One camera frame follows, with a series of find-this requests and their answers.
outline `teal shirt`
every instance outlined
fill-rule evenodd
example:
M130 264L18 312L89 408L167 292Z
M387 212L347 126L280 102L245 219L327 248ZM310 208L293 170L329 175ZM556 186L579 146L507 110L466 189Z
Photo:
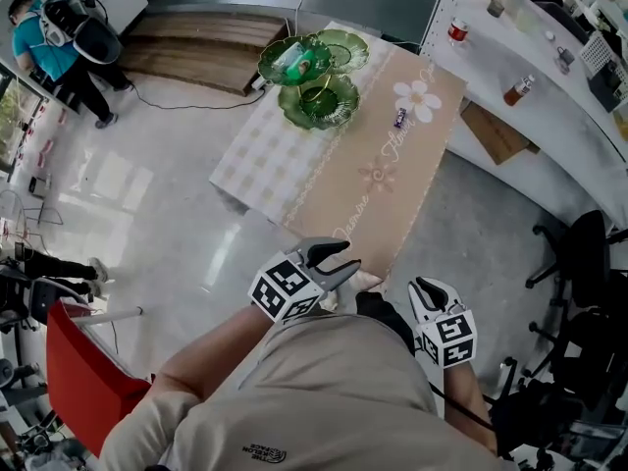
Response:
M41 1L37 0L30 6L30 11L38 11ZM32 61L53 80L58 80L75 63L79 53L72 42L63 47L46 45L39 18L23 20L13 32L13 53L20 56L29 52Z

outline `beige t-shirt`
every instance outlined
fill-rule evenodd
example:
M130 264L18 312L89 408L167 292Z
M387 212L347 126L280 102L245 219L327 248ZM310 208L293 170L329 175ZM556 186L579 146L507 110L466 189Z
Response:
M403 341L362 316L273 328L237 392L142 401L107 438L107 471L499 470L504 462L436 416Z

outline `man in teal shirt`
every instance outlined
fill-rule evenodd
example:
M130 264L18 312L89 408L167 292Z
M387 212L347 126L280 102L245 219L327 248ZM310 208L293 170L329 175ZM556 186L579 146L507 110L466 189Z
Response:
M114 90L131 90L132 84L116 65L98 65L81 56L72 42L61 47L49 45L39 27L41 1L14 0L9 6L9 20L16 27L13 53L18 66L30 72L35 65L57 84L75 92L82 103L97 117L96 127L104 129L116 123L118 116L89 77L88 72L109 82Z

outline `wooden platform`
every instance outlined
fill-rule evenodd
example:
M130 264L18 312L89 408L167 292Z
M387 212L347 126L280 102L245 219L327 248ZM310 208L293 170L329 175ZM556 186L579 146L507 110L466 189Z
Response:
M259 53L287 36L277 18L218 13L146 16L131 32L120 66L245 96Z

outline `green glass bowl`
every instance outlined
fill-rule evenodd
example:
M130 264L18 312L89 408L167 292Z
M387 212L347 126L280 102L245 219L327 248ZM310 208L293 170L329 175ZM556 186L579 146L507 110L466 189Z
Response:
M355 33L341 29L323 29L316 33L316 36L332 52L332 67L328 71L329 74L348 74L353 70L359 70L369 60L369 46Z
M298 128L327 130L351 119L360 104L360 94L346 76L327 76L301 87L282 87L279 106Z
M293 45L300 42L305 50L314 52L314 61L310 69L301 78L289 78L286 72L280 72L273 68L273 63ZM260 54L257 63L257 71L264 79L278 85L302 85L311 80L316 80L327 73L332 65L332 52L316 35L289 36L284 40L273 42Z

